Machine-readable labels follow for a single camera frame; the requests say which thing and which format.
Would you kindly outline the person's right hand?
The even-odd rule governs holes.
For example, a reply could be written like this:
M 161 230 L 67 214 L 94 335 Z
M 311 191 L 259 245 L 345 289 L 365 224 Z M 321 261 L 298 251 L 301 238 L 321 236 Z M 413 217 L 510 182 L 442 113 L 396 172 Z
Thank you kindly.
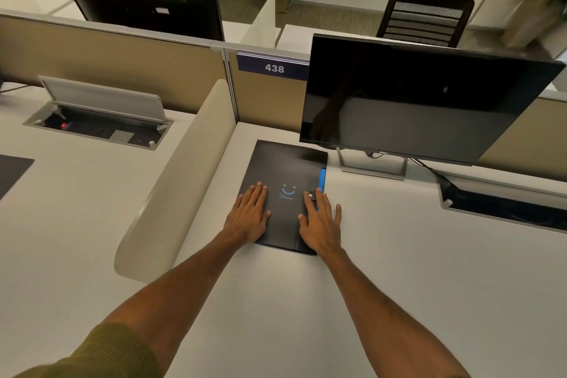
M 304 205 L 307 212 L 305 216 L 308 218 L 308 231 L 306 234 L 300 234 L 302 240 L 323 260 L 340 253 L 343 250 L 341 225 L 340 227 L 335 225 L 335 210 L 332 210 L 329 198 L 328 216 L 321 216 L 318 213 L 316 201 L 313 202 L 307 192 L 304 193 Z

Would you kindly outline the person's left hand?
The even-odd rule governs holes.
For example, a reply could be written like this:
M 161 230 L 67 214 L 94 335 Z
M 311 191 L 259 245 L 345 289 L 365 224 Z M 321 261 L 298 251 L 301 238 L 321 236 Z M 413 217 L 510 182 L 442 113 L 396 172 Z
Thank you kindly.
M 220 233 L 222 238 L 244 245 L 256 242 L 265 233 L 267 225 L 261 227 L 261 217 L 264 211 L 269 211 L 265 209 L 268 187 L 263 184 L 263 207 L 250 207 L 250 196 L 256 184 L 251 185 L 243 193 L 243 206 L 237 213 L 232 214 L 231 208 Z

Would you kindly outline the black folder with smiley print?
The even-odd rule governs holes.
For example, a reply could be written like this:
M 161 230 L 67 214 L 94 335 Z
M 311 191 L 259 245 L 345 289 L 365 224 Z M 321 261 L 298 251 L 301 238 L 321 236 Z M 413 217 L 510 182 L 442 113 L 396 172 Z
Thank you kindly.
M 328 153 L 325 151 L 265 140 L 256 142 L 239 194 L 258 181 L 268 187 L 265 209 L 272 215 L 257 244 L 316 255 L 302 240 L 297 217 L 307 214 L 305 191 L 315 202 L 319 170 L 327 165 Z

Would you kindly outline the person's left forearm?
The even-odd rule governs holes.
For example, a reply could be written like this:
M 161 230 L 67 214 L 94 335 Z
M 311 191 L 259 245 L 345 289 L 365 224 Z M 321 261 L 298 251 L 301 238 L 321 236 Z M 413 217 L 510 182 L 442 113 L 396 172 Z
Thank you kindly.
M 120 304 L 103 323 L 123 324 L 133 330 L 166 373 L 231 258 L 264 231 L 262 224 L 224 228 L 198 252 Z

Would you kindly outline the person's right forearm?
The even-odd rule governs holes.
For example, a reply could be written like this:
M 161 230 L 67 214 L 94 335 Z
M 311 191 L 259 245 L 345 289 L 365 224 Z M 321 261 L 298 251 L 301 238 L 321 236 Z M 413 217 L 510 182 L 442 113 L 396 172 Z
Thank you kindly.
M 471 378 L 424 325 L 390 299 L 337 245 L 317 253 L 330 270 L 378 378 Z

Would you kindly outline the silver monitor stand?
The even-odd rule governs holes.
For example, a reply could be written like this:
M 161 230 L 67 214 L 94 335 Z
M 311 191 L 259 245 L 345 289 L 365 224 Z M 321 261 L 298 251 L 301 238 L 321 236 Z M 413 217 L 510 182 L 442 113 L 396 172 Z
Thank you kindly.
M 341 170 L 345 173 L 368 175 L 403 181 L 406 178 L 408 158 L 388 153 L 372 153 L 337 148 Z

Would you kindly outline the beige desk partition panel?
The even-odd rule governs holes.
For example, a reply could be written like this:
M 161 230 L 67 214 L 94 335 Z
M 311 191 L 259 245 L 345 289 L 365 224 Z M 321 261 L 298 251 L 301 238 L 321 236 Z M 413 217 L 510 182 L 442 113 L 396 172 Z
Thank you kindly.
M 237 54 L 307 64 L 306 53 L 224 43 L 240 121 L 298 133 L 306 80 L 259 74 L 240 67 Z M 567 180 L 567 91 L 550 83 L 535 103 L 482 155 L 477 167 Z
M 40 76 L 158 95 L 165 109 L 195 114 L 222 85 L 220 47 L 203 40 L 0 9 L 0 73 L 19 84 Z

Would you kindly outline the blue desk number label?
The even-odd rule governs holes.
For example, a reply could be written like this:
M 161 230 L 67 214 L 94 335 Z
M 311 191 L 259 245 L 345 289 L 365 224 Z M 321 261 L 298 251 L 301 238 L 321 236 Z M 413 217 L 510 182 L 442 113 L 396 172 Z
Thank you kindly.
M 259 53 L 236 53 L 238 70 L 283 79 L 307 81 L 309 62 Z

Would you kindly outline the olive green sleeve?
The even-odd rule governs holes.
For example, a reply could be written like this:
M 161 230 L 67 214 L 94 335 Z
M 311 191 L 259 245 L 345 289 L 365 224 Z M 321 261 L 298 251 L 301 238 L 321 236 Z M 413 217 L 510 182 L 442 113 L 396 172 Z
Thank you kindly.
M 164 378 L 150 346 L 129 326 L 103 323 L 69 356 L 13 378 Z

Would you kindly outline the black mesh office chair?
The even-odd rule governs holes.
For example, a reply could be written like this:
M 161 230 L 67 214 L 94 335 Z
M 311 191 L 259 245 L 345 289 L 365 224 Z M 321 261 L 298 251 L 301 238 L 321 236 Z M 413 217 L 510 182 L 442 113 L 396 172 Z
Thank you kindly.
M 474 0 L 388 0 L 377 38 L 456 48 Z

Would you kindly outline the black desk mat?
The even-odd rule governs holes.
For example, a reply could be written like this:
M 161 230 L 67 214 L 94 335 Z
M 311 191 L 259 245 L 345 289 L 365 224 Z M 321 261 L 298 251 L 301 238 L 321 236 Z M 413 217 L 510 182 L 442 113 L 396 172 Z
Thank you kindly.
M 0 201 L 34 161 L 34 159 L 0 154 Z

